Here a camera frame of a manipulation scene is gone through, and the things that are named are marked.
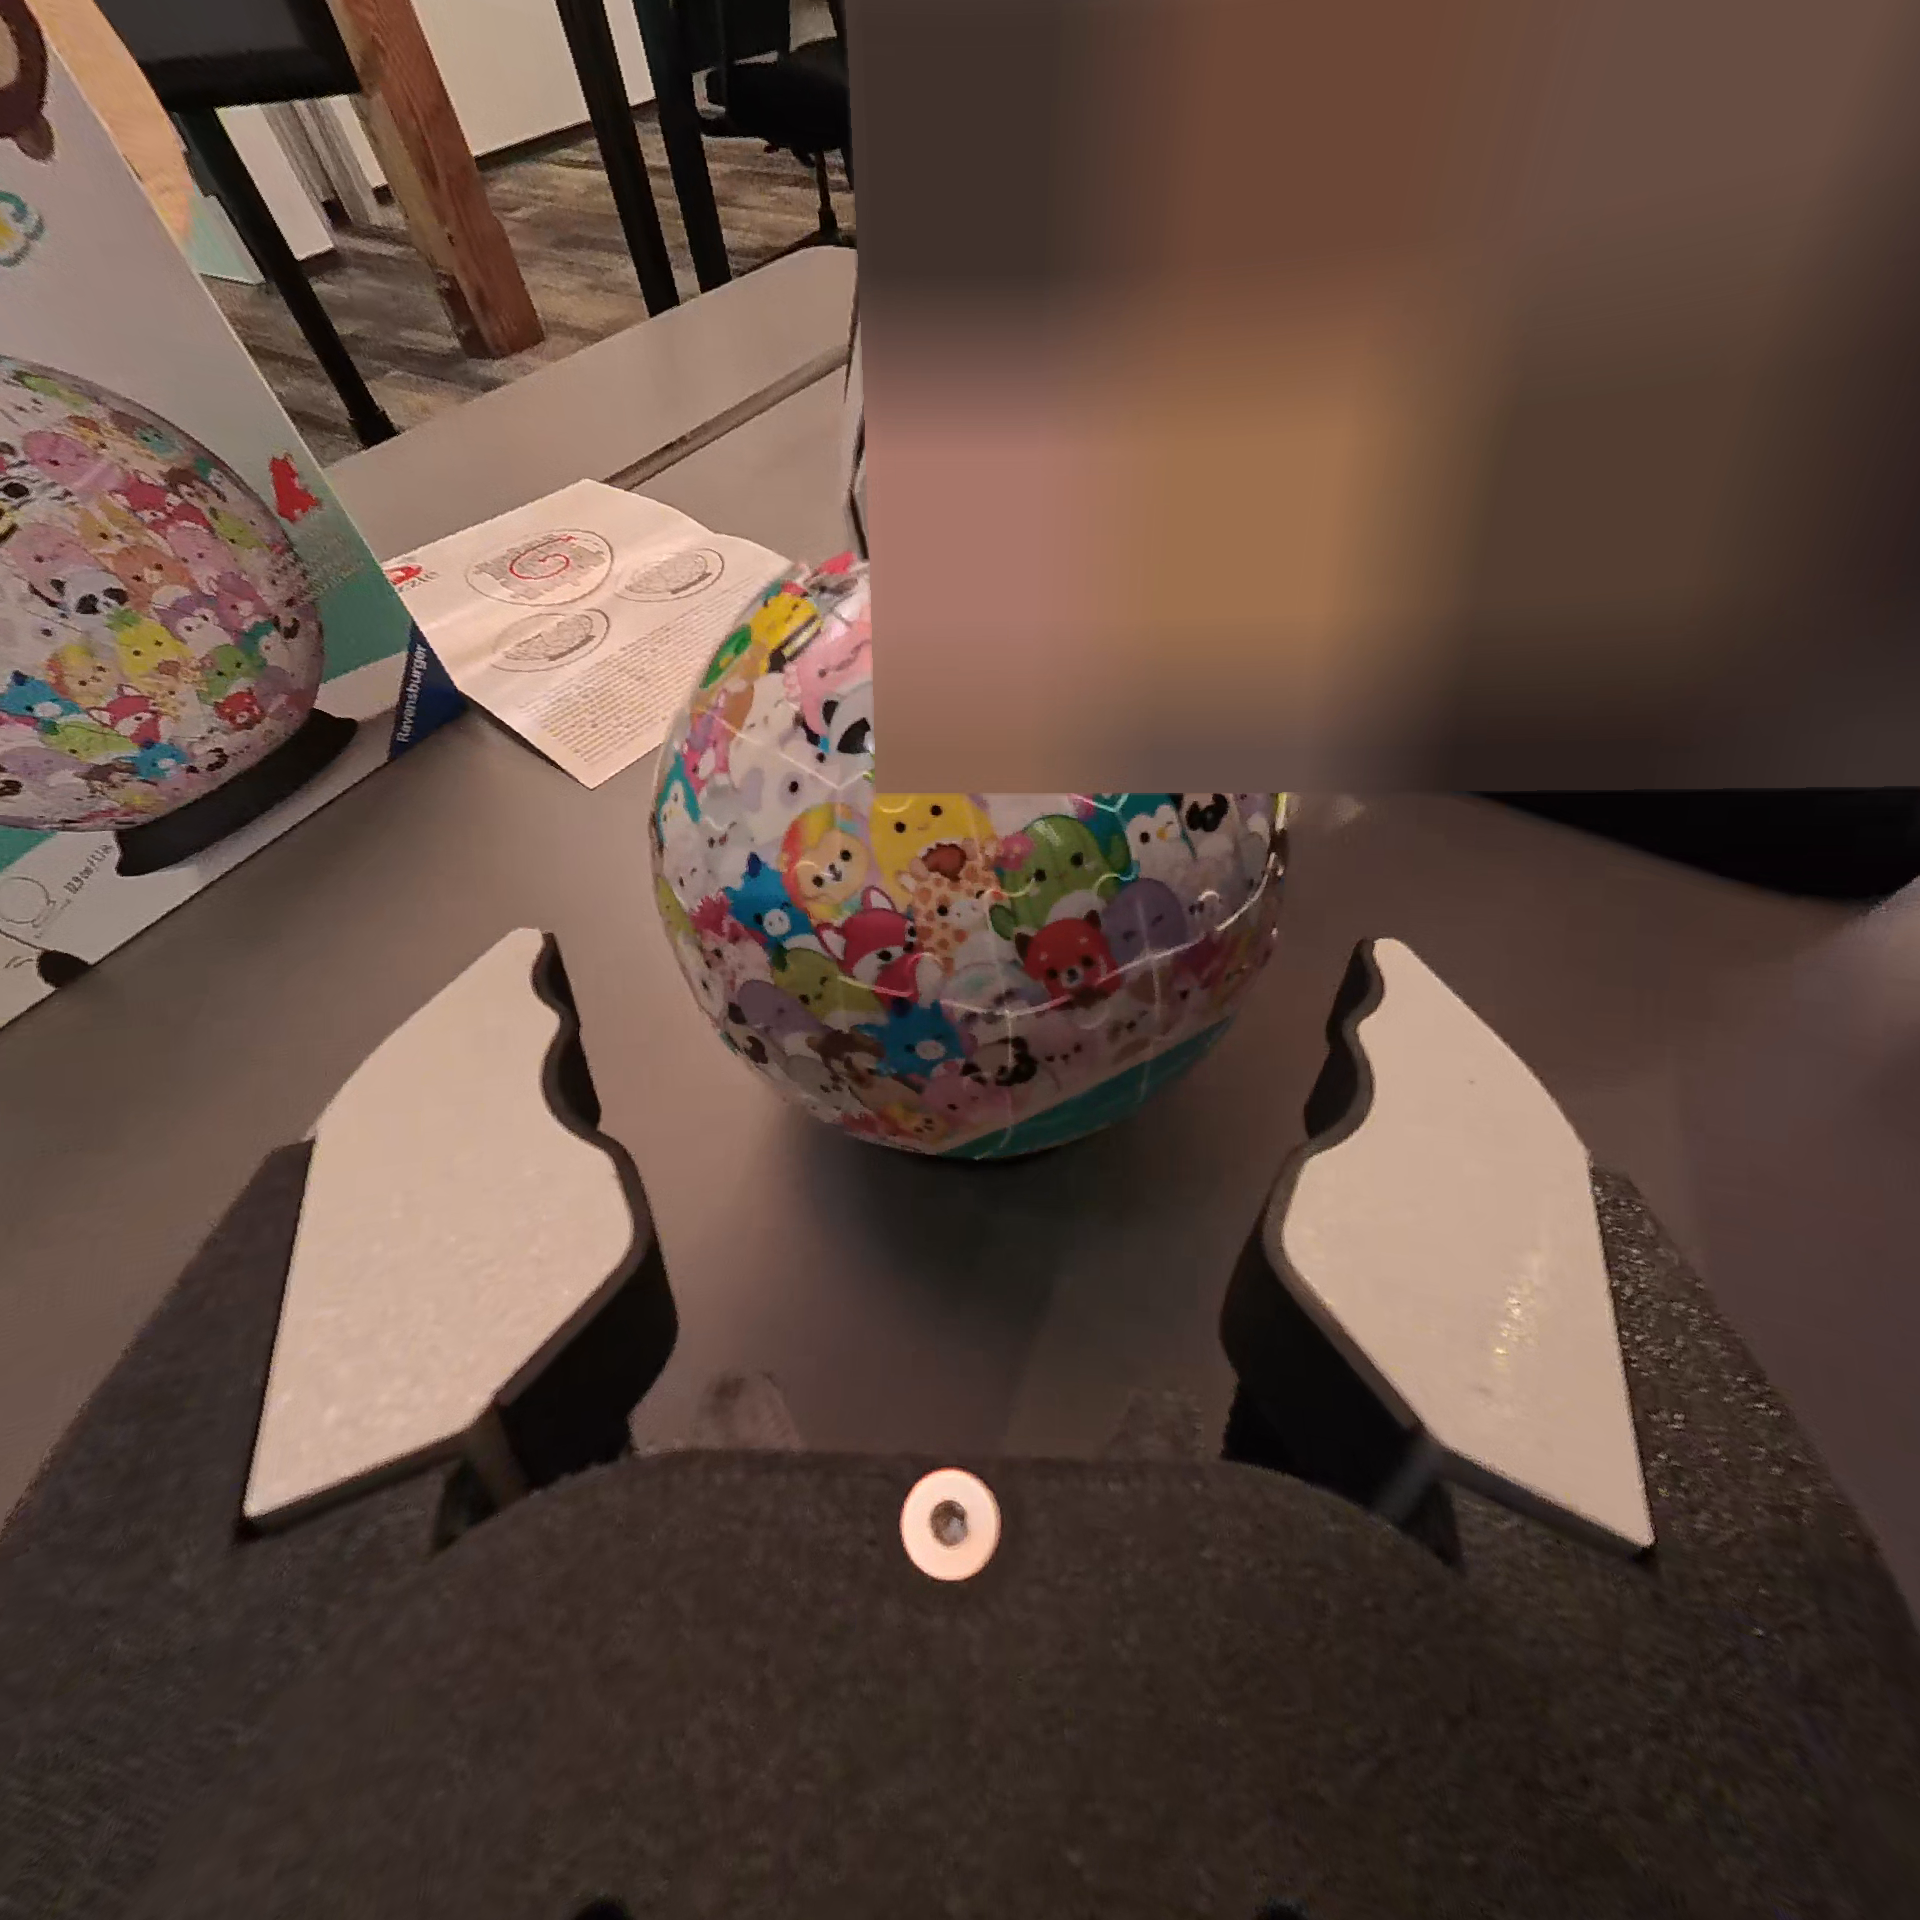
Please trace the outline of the puzzle box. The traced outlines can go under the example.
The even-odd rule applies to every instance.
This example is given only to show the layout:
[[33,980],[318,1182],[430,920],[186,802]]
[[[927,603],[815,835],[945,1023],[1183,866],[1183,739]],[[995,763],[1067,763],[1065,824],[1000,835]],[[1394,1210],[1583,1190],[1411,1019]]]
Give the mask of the puzzle box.
[[11,1023],[463,698],[32,5],[2,45]]

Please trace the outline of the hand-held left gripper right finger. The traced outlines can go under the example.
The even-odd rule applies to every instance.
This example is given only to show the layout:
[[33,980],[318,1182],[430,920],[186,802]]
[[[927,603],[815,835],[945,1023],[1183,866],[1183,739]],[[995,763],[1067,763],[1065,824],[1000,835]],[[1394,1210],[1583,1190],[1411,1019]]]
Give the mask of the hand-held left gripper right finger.
[[1219,1307],[1230,1451],[1402,1528],[1447,1487],[1654,1546],[1592,1164],[1405,944],[1355,944],[1326,1061]]

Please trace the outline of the wooden post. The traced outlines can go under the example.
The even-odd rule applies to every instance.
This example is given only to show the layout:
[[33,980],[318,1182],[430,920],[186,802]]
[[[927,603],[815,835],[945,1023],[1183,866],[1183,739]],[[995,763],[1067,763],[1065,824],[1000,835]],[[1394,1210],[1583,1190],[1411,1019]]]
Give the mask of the wooden post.
[[539,348],[543,324],[410,3],[328,3],[357,111],[469,356]]

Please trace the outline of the colourful puzzle ball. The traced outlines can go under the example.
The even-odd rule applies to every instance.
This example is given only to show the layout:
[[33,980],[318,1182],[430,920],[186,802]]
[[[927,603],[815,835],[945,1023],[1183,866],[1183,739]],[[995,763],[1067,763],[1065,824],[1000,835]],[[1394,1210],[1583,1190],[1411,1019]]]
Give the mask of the colourful puzzle ball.
[[827,1126],[1027,1159],[1134,1115],[1273,954],[1290,796],[883,796],[863,559],[721,626],[655,756],[655,904],[719,1042]]

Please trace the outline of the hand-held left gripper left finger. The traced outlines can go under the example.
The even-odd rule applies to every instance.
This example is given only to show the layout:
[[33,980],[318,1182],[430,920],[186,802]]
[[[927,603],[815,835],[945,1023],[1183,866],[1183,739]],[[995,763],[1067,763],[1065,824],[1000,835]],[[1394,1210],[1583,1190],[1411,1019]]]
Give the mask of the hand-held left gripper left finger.
[[431,1464],[509,1504],[625,1450],[679,1317],[551,933],[506,933],[403,1019],[306,1147],[251,1528]]

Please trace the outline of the folded instruction leaflet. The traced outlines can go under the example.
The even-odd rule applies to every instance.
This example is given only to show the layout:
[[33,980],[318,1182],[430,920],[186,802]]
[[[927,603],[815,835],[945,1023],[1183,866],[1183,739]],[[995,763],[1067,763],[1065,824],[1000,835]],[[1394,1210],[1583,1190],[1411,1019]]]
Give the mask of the folded instruction leaflet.
[[589,478],[386,565],[469,703],[595,786],[653,749],[789,557]]

